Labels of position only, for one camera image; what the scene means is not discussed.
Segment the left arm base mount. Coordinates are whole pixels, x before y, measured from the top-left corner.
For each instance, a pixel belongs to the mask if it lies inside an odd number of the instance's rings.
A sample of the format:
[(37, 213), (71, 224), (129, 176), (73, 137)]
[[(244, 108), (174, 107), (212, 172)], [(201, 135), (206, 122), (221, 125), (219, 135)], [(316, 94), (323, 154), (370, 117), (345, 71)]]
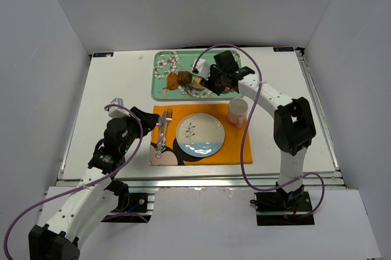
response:
[(120, 198), (119, 205), (102, 220), (103, 223), (148, 223), (151, 219), (155, 195), (128, 193)]

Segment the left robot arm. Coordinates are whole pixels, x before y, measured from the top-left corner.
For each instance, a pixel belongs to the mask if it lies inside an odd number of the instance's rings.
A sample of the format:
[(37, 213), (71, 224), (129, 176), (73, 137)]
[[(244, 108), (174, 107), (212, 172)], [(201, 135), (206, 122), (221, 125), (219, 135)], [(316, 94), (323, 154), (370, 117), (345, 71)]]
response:
[(79, 259), (92, 231), (127, 196), (128, 185), (115, 176), (129, 162), (125, 155), (132, 143), (154, 130), (161, 117), (116, 104), (106, 110), (111, 119), (78, 186), (44, 225), (29, 232), (30, 259)]

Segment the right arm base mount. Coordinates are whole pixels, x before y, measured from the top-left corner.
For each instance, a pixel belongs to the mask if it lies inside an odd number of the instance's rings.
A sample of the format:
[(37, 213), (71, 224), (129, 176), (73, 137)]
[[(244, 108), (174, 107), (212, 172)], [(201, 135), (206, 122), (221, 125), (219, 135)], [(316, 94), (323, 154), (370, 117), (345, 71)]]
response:
[(254, 193), (249, 204), (255, 208), (258, 226), (314, 225), (312, 202), (308, 192), (294, 199), (288, 206), (277, 197), (277, 192)]

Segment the dark brown croissant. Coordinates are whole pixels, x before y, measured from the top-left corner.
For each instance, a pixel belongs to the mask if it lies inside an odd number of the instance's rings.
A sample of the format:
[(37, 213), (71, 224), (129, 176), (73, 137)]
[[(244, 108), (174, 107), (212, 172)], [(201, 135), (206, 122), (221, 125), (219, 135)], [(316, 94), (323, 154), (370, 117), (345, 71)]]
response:
[(186, 85), (192, 83), (193, 75), (189, 71), (179, 71), (177, 73), (177, 76), (178, 76), (178, 83), (180, 85)]

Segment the metal serving tongs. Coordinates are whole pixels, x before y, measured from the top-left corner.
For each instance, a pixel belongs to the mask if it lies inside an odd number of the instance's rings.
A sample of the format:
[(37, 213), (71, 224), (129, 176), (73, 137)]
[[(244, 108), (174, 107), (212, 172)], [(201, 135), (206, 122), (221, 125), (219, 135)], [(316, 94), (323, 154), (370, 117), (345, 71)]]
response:
[(201, 80), (200, 76), (188, 74), (184, 77), (184, 84), (195, 90), (204, 90), (206, 87), (201, 84)]

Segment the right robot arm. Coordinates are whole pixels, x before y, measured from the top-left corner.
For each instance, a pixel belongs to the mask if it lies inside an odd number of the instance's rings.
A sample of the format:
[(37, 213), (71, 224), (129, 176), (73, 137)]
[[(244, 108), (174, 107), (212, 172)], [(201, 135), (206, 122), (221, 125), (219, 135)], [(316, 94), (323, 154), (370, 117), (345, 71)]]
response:
[(241, 67), (232, 51), (214, 56), (214, 63), (198, 57), (192, 71), (172, 72), (166, 77), (166, 90), (188, 91), (193, 78), (204, 92), (221, 95), (235, 91), (238, 96), (227, 104), (156, 106), (163, 126), (153, 131), (150, 162), (154, 166), (186, 163), (225, 165), (252, 163), (247, 131), (255, 106), (274, 120), (273, 139), (280, 149), (280, 173), (275, 191), (292, 200), (304, 191), (304, 158), (316, 134), (309, 102), (293, 99), (265, 84), (258, 67)]

